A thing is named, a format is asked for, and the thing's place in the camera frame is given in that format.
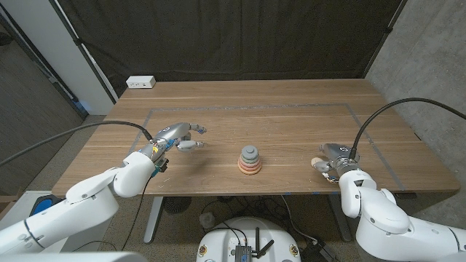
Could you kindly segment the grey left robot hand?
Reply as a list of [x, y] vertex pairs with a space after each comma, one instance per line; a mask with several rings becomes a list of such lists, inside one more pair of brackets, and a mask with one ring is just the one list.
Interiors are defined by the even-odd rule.
[[207, 129], [202, 125], [187, 122], [172, 124], [159, 131], [152, 141], [140, 149], [139, 152], [150, 158], [152, 162], [156, 162], [166, 151], [169, 151], [173, 147], [176, 147], [181, 152], [202, 148], [204, 143], [192, 140], [191, 131], [202, 135], [207, 132]]

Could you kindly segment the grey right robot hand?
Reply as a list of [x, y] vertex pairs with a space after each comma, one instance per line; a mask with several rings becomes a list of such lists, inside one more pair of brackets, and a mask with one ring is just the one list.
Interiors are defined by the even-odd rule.
[[311, 160], [311, 165], [319, 172], [330, 172], [335, 170], [338, 176], [346, 172], [360, 168], [358, 164], [359, 155], [354, 159], [350, 158], [351, 148], [337, 143], [324, 143], [318, 150], [325, 155], [327, 160], [317, 157]]

